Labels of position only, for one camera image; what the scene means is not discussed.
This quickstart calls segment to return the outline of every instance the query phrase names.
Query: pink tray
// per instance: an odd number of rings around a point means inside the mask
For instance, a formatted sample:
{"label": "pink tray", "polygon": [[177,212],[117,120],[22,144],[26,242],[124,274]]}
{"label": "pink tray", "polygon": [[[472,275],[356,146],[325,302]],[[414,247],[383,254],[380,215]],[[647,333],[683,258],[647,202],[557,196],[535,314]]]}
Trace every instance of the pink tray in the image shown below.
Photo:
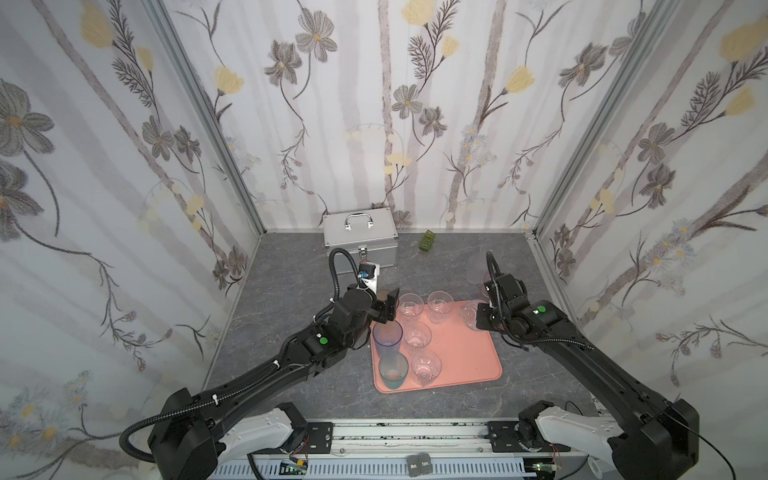
{"label": "pink tray", "polygon": [[413,320],[400,322],[404,327],[411,322],[422,322],[432,331],[432,341],[424,347],[440,357],[442,371],[434,382],[421,386],[413,379],[410,371],[411,357],[416,349],[400,344],[400,353],[409,364],[408,377],[397,390],[388,389],[379,376],[379,356],[371,337],[371,357],[373,358],[373,383],[381,393],[408,392],[410,390],[434,389],[440,386],[460,385],[462,383],[487,382],[502,376],[502,364],[498,361],[496,347],[493,345],[490,332],[476,332],[469,329],[460,317],[460,309],[467,302],[454,302],[449,318],[440,325],[435,325],[427,317],[428,306],[424,306],[422,314]]}

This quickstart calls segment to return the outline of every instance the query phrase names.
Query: black cable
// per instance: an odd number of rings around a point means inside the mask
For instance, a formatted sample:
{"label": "black cable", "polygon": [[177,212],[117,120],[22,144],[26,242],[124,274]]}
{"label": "black cable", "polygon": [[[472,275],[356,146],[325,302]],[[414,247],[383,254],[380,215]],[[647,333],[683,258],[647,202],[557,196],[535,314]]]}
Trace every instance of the black cable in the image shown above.
{"label": "black cable", "polygon": [[587,464],[588,460],[589,460],[589,457],[585,458],[584,461],[581,463],[581,465],[578,466],[578,468],[576,468],[573,472],[569,473],[568,475],[558,478],[558,480],[565,480],[568,477],[572,477],[573,475],[576,475],[584,467],[584,465]]}
{"label": "black cable", "polygon": [[256,460],[253,459],[253,453],[248,454],[248,463],[250,464],[250,470],[253,472],[253,476],[257,480],[264,480],[264,477],[259,473],[258,467],[256,467]]}
{"label": "black cable", "polygon": [[563,405],[563,407],[564,407],[564,408],[563,408],[563,410],[568,410],[568,404],[569,404],[569,403],[570,403],[571,405],[573,405],[575,409],[577,409],[577,410],[578,410],[578,414],[579,414],[579,415],[583,415],[583,413],[581,413],[581,409],[580,409],[580,408],[578,408],[578,405],[576,405],[575,403],[573,403],[571,400],[566,400],[566,401],[565,401],[565,404]]}
{"label": "black cable", "polygon": [[230,399],[234,396],[238,396],[243,392],[246,392],[250,389],[252,389],[254,386],[258,386],[263,382],[264,380],[268,379],[271,375],[273,375],[279,367],[279,363],[283,361],[283,358],[286,355],[286,352],[288,351],[288,345],[296,339],[296,335],[289,336],[284,342],[283,345],[280,347],[280,351],[277,353],[276,357],[276,363],[270,364],[258,377],[256,377],[255,380],[253,380],[250,383],[247,383],[245,386],[241,386],[236,389],[232,389],[230,392],[222,393],[221,396],[217,397],[216,400],[210,399],[206,400],[204,402],[199,403],[193,403],[191,405],[181,407],[179,409],[171,410],[169,412],[160,413],[155,416],[151,416],[147,419],[140,420],[133,425],[129,426],[127,429],[125,429],[120,434],[120,448],[123,449],[123,451],[130,456],[134,458],[138,458],[142,462],[148,462],[148,463],[154,463],[154,456],[151,453],[147,453],[143,450],[137,449],[131,444],[131,440],[129,437],[133,435],[135,432],[138,432],[141,429],[145,429],[148,426],[152,426],[159,422],[164,422],[166,420],[175,419],[181,416],[186,416],[192,412],[195,412],[200,409],[205,409],[210,406],[216,406],[219,402],[222,402],[226,399]]}
{"label": "black cable", "polygon": [[357,263],[355,262],[355,259],[352,258],[352,255],[350,255],[349,252],[344,250],[343,248],[338,248],[338,247],[334,248],[328,254],[328,268],[331,271],[331,279],[333,280],[333,299],[334,300],[338,300],[339,295],[341,295],[341,289],[339,288],[339,276],[336,274],[336,261],[334,260],[334,257],[336,257],[338,253],[341,253],[343,256],[345,256],[346,259],[349,261],[349,265],[352,265],[352,273],[355,275],[355,281],[357,282],[357,285],[360,288],[367,288],[366,285],[362,282],[362,279],[358,276]]}
{"label": "black cable", "polygon": [[[675,412],[675,413],[677,413],[678,415],[680,415],[680,416],[683,416],[683,415],[682,415],[680,412],[678,412],[678,411],[677,411],[677,410],[676,410],[676,409],[675,409],[675,408],[674,408],[672,405],[669,405],[669,407],[670,407],[671,409],[673,409],[673,410],[674,410],[674,412]],[[700,439],[704,440],[704,443],[706,443],[707,445],[709,445],[710,447],[712,447],[712,449],[713,449],[715,452],[717,452],[717,454],[718,454],[719,456],[723,457],[723,460],[725,460],[726,464],[728,464],[728,468],[730,468],[730,476],[733,478],[733,480],[736,480],[736,471],[735,471],[735,470],[733,470],[733,465],[731,465],[731,464],[730,464],[730,462],[728,462],[728,458],[726,458],[726,456],[725,456],[725,455],[723,455],[723,453],[722,453],[720,450],[718,450],[718,449],[717,449],[717,447],[716,447],[715,445],[712,445],[712,442],[710,442],[709,440],[705,439],[703,436],[701,436],[701,434],[700,434],[699,432],[697,432],[696,430],[692,429],[692,428],[691,428],[691,427],[689,427],[688,425],[686,425],[686,424],[682,423],[680,420],[678,420],[678,419],[674,418],[674,417],[673,417],[672,415],[670,415],[669,413],[667,413],[667,412],[664,412],[664,414],[665,414],[665,415],[666,415],[666,416],[667,416],[667,417],[668,417],[670,420],[672,420],[673,422],[677,423],[679,426],[683,427],[683,428],[684,428],[684,429],[686,429],[688,432],[691,432],[691,433],[693,433],[695,436],[697,436],[697,437],[699,437]]]}

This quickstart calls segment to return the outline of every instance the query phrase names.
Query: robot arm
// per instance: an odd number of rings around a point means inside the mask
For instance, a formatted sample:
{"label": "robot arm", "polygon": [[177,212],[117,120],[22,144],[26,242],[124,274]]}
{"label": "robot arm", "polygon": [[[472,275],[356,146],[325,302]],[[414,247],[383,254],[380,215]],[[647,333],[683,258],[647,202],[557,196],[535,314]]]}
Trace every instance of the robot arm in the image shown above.
{"label": "robot arm", "polygon": [[[338,253],[350,261],[358,281],[340,298],[333,263]],[[359,278],[352,256],[343,249],[331,251],[329,268],[335,290],[331,303],[306,328],[289,336],[277,355],[242,376],[195,396],[187,389],[175,392],[159,415],[128,427],[120,436],[120,447],[144,462],[157,463],[163,478],[207,478],[217,467],[219,456],[227,450],[227,441],[222,441],[224,436],[260,403],[319,375],[343,359],[347,349],[365,345],[372,321],[394,320],[399,289],[390,292],[386,300],[376,299]],[[147,440],[151,453],[134,447],[130,436],[152,425]],[[276,447],[295,450],[305,436],[306,421],[293,404],[282,404],[257,417],[255,422],[251,419],[247,428],[248,435],[257,433],[263,440],[262,445],[252,445],[255,448],[251,451]]]}
{"label": "robot arm", "polygon": [[586,419],[539,402],[520,414],[522,440],[561,443],[615,465],[627,480],[679,478],[698,460],[699,415],[640,383],[581,334],[552,303],[528,302],[525,285],[501,274],[487,253],[491,304],[478,306],[477,327],[520,347],[537,346],[562,364],[611,412],[615,423]]}
{"label": "robot arm", "polygon": [[[339,298],[333,258],[344,254],[358,284]],[[589,419],[538,402],[519,415],[518,435],[532,444],[561,443],[615,465],[627,480],[674,480],[696,464],[696,410],[684,400],[672,403],[630,376],[578,331],[555,305],[528,302],[525,285],[501,274],[488,252],[491,280],[485,284],[493,302],[478,305],[477,327],[501,333],[523,349],[537,346],[565,366],[606,405],[613,420]],[[192,396],[174,393],[159,415],[133,424],[120,437],[129,455],[156,462],[163,478],[207,478],[219,461],[260,449],[294,451],[306,437],[307,423],[293,404],[241,422],[260,403],[298,382],[319,375],[368,340],[372,321],[395,317],[398,290],[386,301],[357,273],[352,257],[335,249],[329,258],[334,297],[306,328],[289,336],[266,362],[221,386]],[[134,447],[129,437],[154,426],[147,443],[152,453]]]}

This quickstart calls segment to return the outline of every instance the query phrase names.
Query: yellow flower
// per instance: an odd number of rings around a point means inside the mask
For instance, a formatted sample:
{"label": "yellow flower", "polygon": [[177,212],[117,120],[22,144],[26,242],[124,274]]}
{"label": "yellow flower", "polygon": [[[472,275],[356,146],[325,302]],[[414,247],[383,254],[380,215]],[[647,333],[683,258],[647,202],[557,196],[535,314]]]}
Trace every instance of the yellow flower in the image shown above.
{"label": "yellow flower", "polygon": [[614,195],[607,188],[600,190],[600,203],[603,204],[606,214],[610,215],[614,212]]}
{"label": "yellow flower", "polygon": [[720,56],[728,61],[746,60],[768,38],[768,17],[741,25],[720,41]]}
{"label": "yellow flower", "polygon": [[617,168],[614,170],[614,182],[621,182],[624,179],[624,169]]}
{"label": "yellow flower", "polygon": [[504,89],[507,93],[516,94],[533,85],[534,78],[528,67],[521,65],[512,72]]}
{"label": "yellow flower", "polygon": [[403,154],[389,154],[386,156],[386,159],[393,165],[402,165],[403,167],[408,167],[412,162],[410,158]]}
{"label": "yellow flower", "polygon": [[35,406],[32,405],[31,403],[29,405],[25,406],[22,409],[22,418],[26,419],[27,417],[29,417],[32,413],[35,412],[35,409],[36,409]]}
{"label": "yellow flower", "polygon": [[726,115],[741,115],[752,110],[755,106],[755,95],[752,89],[747,85],[742,87],[741,91],[728,102],[725,107]]}
{"label": "yellow flower", "polygon": [[442,40],[442,56],[450,57],[458,50],[458,40],[451,35],[446,35]]}
{"label": "yellow flower", "polygon": [[411,25],[424,25],[432,18],[434,0],[411,0],[402,10],[402,17]]}
{"label": "yellow flower", "polygon": [[146,47],[136,47],[136,56],[139,57],[139,61],[149,71],[154,68],[154,58],[152,58],[152,50]]}
{"label": "yellow flower", "polygon": [[223,94],[236,94],[243,87],[243,79],[229,68],[221,66],[216,69],[216,87]]}
{"label": "yellow flower", "polygon": [[56,438],[56,434],[58,433],[58,430],[56,427],[48,427],[45,430],[43,430],[43,439],[51,441],[54,438]]}
{"label": "yellow flower", "polygon": [[205,199],[200,195],[193,195],[190,201],[187,202],[187,215],[194,215],[199,209],[203,208]]}
{"label": "yellow flower", "polygon": [[97,48],[112,45],[112,27],[98,7],[90,2],[83,4],[80,15],[80,35],[83,40]]}
{"label": "yellow flower", "polygon": [[156,222],[160,216],[157,215],[157,210],[154,208],[147,208],[147,211],[144,212],[144,218],[147,220],[147,222]]}

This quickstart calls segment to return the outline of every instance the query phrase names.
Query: case handle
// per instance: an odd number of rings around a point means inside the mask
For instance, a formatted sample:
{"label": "case handle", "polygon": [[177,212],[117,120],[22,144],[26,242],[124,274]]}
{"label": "case handle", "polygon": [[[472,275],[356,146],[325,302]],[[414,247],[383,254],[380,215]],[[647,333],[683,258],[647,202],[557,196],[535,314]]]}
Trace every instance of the case handle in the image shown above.
{"label": "case handle", "polygon": [[346,216],[346,219],[344,220],[344,228],[347,230],[352,229],[352,225],[349,224],[349,219],[352,217],[362,217],[362,216],[368,217],[368,228],[373,227],[373,219],[368,214],[349,214]]}

